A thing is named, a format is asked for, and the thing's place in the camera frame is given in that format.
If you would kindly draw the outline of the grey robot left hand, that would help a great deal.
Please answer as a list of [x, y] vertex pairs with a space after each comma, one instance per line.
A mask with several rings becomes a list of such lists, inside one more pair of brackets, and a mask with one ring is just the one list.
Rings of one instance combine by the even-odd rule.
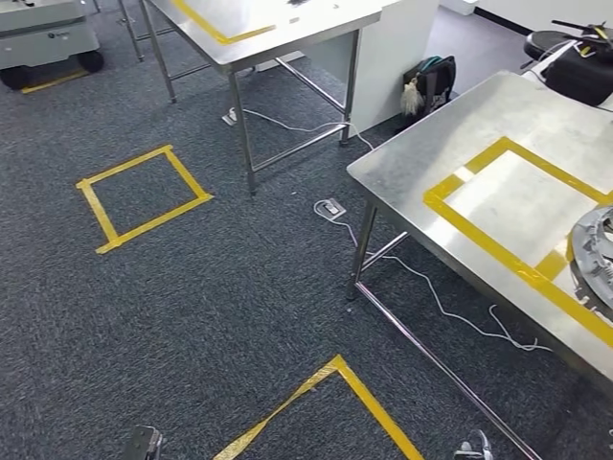
[[163, 434], [154, 426], [135, 426], [124, 448], [121, 460], [160, 460]]

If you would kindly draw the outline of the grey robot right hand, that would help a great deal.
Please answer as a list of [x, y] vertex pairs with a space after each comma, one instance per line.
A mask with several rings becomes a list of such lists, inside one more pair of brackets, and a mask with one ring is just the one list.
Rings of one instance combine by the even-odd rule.
[[455, 460], [493, 460], [494, 453], [488, 437], [480, 429], [472, 430], [453, 452]]

